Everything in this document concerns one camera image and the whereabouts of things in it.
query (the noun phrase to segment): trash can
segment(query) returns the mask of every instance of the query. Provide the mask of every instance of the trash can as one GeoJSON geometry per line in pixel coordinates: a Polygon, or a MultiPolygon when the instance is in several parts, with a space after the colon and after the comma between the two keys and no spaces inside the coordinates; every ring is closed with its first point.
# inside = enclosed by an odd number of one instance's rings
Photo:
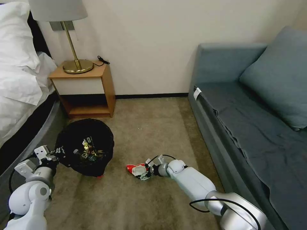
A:
{"type": "Polygon", "coordinates": [[[102,176],[113,157],[114,137],[102,121],[84,119],[70,123],[58,135],[60,163],[85,176],[102,176]]]}

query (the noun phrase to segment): wooden nightstand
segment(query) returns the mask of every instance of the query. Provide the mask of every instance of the wooden nightstand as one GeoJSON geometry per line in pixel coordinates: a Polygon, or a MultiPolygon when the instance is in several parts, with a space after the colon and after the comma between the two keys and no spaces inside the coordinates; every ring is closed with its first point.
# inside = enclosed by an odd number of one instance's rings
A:
{"type": "Polygon", "coordinates": [[[70,119],[113,117],[115,92],[110,66],[96,66],[86,73],[68,74],[62,63],[49,78],[70,119]]]}

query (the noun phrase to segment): white tag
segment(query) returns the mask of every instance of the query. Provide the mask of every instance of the white tag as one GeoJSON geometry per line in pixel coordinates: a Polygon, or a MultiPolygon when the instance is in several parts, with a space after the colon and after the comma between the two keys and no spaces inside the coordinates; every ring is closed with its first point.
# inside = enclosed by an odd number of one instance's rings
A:
{"type": "Polygon", "coordinates": [[[194,92],[194,94],[193,94],[195,100],[197,100],[197,97],[198,97],[198,95],[199,95],[200,93],[201,93],[201,90],[200,90],[199,88],[196,88],[196,90],[195,90],[195,92],[194,92]]]}

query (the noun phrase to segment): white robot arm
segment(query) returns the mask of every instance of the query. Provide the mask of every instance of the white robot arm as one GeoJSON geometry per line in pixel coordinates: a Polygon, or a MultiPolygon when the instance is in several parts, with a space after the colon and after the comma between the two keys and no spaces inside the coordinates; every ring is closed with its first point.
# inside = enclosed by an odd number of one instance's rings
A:
{"type": "Polygon", "coordinates": [[[53,177],[58,165],[57,158],[50,155],[46,146],[34,150],[40,166],[25,160],[15,167],[26,183],[19,186],[9,198],[10,220],[5,230],[46,230],[44,212],[54,190],[53,177]]]}
{"type": "Polygon", "coordinates": [[[267,222],[266,215],[253,204],[236,193],[223,194],[216,191],[209,178],[192,167],[187,167],[182,160],[167,163],[163,155],[159,156],[160,165],[150,159],[146,163],[153,174],[170,177],[192,200],[190,205],[197,205],[197,210],[207,208],[214,215],[222,216],[220,226],[223,230],[260,230],[267,222]]]}

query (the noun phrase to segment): floor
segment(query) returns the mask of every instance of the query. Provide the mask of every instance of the floor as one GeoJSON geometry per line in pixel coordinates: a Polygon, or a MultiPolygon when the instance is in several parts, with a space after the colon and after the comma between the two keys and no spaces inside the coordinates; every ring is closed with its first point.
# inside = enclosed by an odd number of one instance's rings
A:
{"type": "Polygon", "coordinates": [[[55,177],[48,229],[206,229],[216,218],[189,207],[170,178],[134,178],[126,164],[169,154],[198,169],[223,191],[187,98],[117,100],[113,118],[102,119],[114,134],[114,156],[101,179],[62,165],[55,177]]]}

